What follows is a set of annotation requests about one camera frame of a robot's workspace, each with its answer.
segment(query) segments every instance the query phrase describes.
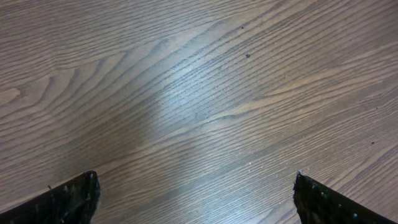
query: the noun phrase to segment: wood grain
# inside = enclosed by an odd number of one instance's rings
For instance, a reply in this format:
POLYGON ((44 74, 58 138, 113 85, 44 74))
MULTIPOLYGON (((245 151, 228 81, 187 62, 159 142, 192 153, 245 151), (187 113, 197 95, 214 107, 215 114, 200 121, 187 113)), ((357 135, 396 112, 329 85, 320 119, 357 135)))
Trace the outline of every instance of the wood grain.
POLYGON ((397 1, 3 1, 0 210, 93 169, 94 223, 300 223, 302 169, 397 222, 397 19, 397 1))

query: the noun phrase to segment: floorboard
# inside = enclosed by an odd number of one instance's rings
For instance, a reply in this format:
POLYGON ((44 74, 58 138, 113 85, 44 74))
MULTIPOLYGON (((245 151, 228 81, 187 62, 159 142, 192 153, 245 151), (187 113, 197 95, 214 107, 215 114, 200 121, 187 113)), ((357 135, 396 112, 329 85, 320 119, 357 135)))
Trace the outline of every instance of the floorboard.
POLYGON ((86 170, 93 223, 398 222, 398 1, 0 2, 0 211, 86 170))

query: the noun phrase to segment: dark brown surface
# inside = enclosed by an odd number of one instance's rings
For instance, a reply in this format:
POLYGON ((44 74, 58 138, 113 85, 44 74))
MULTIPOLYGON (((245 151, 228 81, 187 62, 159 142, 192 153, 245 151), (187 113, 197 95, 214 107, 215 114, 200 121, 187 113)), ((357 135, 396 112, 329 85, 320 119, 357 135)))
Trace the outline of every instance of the dark brown surface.
POLYGON ((397 20, 396 0, 1 1, 0 210, 93 169, 94 223, 298 223, 302 169, 398 221, 397 20))

